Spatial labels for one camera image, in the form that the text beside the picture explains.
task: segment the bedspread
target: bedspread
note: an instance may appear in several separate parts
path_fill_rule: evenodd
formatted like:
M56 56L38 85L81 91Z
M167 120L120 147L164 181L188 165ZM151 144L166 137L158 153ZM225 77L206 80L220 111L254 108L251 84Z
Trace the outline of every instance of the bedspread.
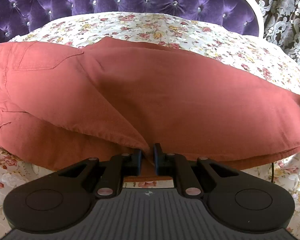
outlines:
M252 36L228 32L218 25L163 14L112 12L71 16L11 41L38 40L82 47L105 36L193 51L300 94L300 66L279 47ZM5 195L14 187L50 172L0 149L0 237L10 230L2 212ZM270 164L245 172L271 179ZM300 239L300 153L275 163L274 181L295 199L296 209L288 230ZM155 184L137 183L133 187L153 187Z

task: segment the mattress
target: mattress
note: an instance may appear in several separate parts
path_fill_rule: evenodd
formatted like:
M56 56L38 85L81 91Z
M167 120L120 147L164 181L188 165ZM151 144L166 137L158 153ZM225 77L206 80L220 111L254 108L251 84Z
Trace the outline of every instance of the mattress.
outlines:
M80 48L106 36L193 51L300 95L300 66L278 46L254 36L229 32L219 25L164 14L111 12L71 16L52 21L25 36L16 36L11 41L46 41ZM0 237L10 230L2 211L7 193L51 172L25 163L0 149ZM245 172L271 180L271 164ZM300 153L274 164L274 182L288 190L295 200L296 209L288 230L300 239ZM170 185L171 181L124 183L124 187L143 188Z

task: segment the purple velvet upholstery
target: purple velvet upholstery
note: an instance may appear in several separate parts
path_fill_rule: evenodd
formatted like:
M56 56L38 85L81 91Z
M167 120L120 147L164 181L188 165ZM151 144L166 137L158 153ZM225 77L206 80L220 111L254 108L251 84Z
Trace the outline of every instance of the purple velvet upholstery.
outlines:
M245 0L0 0L0 42L51 20L107 11L166 13L258 36L256 16Z

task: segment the black cable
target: black cable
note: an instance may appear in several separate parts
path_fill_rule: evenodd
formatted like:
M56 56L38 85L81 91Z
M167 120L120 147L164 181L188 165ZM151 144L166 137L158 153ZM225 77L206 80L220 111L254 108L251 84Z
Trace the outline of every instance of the black cable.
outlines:
M271 183L273 183L273 180L274 180L274 163L271 163L271 168L272 168Z

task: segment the red fabric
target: red fabric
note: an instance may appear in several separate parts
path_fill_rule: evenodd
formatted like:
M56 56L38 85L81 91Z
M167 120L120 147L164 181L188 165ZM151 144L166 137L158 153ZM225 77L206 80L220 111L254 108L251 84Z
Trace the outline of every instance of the red fabric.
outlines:
M300 151L300 95L185 50L0 44L0 147L60 169L160 142L239 169Z

